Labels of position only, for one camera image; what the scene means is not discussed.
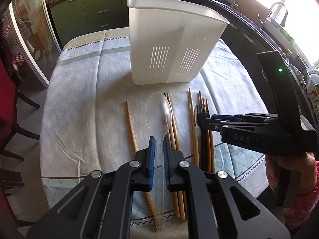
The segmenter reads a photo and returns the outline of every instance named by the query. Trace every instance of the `spoon handle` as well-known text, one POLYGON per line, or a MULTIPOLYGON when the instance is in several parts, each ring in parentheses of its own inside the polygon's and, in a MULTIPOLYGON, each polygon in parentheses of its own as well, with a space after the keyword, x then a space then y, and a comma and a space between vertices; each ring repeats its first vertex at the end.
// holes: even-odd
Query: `spoon handle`
POLYGON ((163 140, 156 139, 155 151, 155 209, 157 219, 155 220, 156 229, 162 232, 164 228, 164 157, 163 157, 163 140))

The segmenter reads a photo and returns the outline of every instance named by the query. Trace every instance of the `human hand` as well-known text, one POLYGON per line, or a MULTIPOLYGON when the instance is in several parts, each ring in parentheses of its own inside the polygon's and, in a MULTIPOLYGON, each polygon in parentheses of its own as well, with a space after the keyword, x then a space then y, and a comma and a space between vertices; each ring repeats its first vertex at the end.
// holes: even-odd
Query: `human hand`
MULTIPOLYGON (((266 176, 271 189, 278 185, 278 174, 271 156, 266 155, 266 176)), ((279 166, 290 171, 300 172, 300 188, 298 194, 311 192, 317 184, 317 167, 313 153, 281 156, 279 166)))

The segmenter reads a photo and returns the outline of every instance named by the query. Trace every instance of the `plastic basket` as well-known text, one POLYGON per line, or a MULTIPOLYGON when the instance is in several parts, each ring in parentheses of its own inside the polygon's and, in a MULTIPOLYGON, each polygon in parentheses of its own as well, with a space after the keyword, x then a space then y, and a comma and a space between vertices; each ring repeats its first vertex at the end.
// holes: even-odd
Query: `plastic basket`
POLYGON ((189 82, 199 73, 228 20, 179 0, 127 0, 130 59, 136 85, 189 82))

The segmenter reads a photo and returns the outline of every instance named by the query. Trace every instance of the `zigzag stitching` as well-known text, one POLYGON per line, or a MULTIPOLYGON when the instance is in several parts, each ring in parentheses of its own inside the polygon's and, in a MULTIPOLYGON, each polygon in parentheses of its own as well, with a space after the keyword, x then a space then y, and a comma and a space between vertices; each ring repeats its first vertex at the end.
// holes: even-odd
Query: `zigzag stitching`
MULTIPOLYGON (((172 215, 172 214, 169 214, 167 217, 165 217, 165 218, 169 218, 169 217, 173 217, 173 216, 175 216, 175 214, 174 215, 172 215)), ((154 221, 155 222, 155 220, 154 219, 151 219, 151 221, 148 221, 148 220, 145 220, 145 222, 138 222, 138 223, 135 223, 135 222, 133 222, 132 224, 131 224, 131 226, 133 226, 134 224, 135 225, 139 225, 139 224, 143 224, 143 225, 145 225, 146 223, 152 223, 152 221, 154 221)))
POLYGON ((90 42, 90 43, 88 43, 88 44, 83 44, 83 45, 80 45, 80 46, 78 46, 78 47, 69 48, 69 49, 66 49, 66 50, 63 50, 63 51, 68 51, 68 50, 71 50, 71 49, 83 47, 83 46, 85 46, 85 45, 90 45, 90 44, 98 43, 98 42, 101 42, 101 41, 112 40, 112 39, 118 39, 118 38, 125 38, 125 37, 116 37, 116 38, 109 38, 109 39, 94 41, 94 42, 90 42))
POLYGON ((248 174, 250 174, 265 158, 261 159, 252 169, 250 169, 243 177, 240 177, 237 182, 240 182, 243 178, 247 177, 248 174))

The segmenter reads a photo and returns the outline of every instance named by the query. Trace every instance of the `tiled floor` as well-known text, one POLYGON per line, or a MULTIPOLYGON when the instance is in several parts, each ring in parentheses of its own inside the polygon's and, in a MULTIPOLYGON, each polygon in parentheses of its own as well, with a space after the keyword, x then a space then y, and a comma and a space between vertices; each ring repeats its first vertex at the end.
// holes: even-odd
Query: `tiled floor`
MULTIPOLYGON (((46 90, 35 78, 33 73, 28 73, 19 89, 41 108, 37 110, 18 99, 18 124, 40 134, 46 90)), ((12 196, 8 197, 11 207, 18 219, 37 221, 49 210, 41 183, 39 141, 15 134, 5 149, 24 157, 24 162, 5 156, 0 159, 2 168, 20 172, 25 184, 12 190, 12 196)), ((28 229, 22 227, 19 231, 25 236, 28 229)))

